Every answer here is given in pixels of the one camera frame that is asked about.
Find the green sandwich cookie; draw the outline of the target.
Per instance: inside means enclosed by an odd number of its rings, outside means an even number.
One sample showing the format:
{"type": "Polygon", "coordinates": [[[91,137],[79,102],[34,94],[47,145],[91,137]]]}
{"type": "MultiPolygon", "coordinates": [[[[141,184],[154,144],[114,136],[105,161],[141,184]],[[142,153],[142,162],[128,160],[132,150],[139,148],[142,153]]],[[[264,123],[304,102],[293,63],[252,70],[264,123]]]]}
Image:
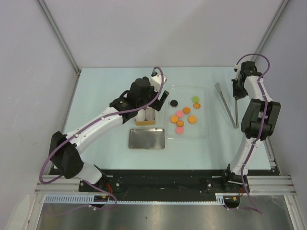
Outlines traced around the green sandwich cookie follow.
{"type": "Polygon", "coordinates": [[[198,96],[193,96],[192,101],[193,101],[193,103],[199,103],[200,99],[199,99],[198,96]]]}

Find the metal tongs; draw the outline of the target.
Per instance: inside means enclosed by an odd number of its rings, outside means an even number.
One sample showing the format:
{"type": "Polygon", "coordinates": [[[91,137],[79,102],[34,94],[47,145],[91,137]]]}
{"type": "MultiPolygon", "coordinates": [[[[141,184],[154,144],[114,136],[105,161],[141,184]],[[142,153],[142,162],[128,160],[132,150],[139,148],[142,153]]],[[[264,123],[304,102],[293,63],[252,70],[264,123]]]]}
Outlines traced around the metal tongs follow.
{"type": "Polygon", "coordinates": [[[238,103],[237,103],[237,100],[235,100],[235,117],[232,116],[232,113],[231,113],[231,110],[225,100],[225,97],[223,95],[223,92],[222,92],[222,88],[220,86],[220,83],[216,83],[215,84],[215,88],[216,88],[216,91],[218,92],[218,94],[220,95],[221,99],[222,99],[222,102],[224,104],[224,107],[226,109],[226,112],[230,118],[230,121],[233,125],[233,128],[234,129],[237,129],[239,128],[239,121],[238,121],[238,103]]]}

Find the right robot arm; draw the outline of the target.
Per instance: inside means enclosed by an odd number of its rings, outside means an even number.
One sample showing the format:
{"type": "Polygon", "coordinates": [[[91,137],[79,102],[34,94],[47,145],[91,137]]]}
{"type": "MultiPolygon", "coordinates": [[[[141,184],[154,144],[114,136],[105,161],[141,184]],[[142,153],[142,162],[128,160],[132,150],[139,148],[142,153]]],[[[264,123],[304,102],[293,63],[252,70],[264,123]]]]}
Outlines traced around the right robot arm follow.
{"type": "Polygon", "coordinates": [[[268,95],[263,74],[254,62],[243,62],[235,72],[236,77],[232,79],[234,99],[249,97],[250,101],[241,122],[242,141],[221,180],[226,192],[236,192],[247,186],[249,161],[258,145],[273,134],[281,109],[281,104],[268,95]]]}

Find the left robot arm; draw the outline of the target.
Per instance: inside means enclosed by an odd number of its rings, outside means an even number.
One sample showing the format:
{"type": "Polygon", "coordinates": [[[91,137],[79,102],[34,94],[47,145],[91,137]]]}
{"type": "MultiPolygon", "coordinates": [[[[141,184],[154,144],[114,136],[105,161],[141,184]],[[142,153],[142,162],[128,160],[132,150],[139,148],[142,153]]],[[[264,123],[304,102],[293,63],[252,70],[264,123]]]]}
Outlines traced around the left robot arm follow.
{"type": "Polygon", "coordinates": [[[60,175],[86,180],[92,189],[102,191],[106,186],[105,174],[97,166],[83,162],[81,154],[108,131],[134,118],[141,109],[150,107],[160,111],[169,95],[162,90],[166,81],[167,77],[161,74],[138,78],[92,121],[67,134],[54,133],[49,157],[60,175]]]}

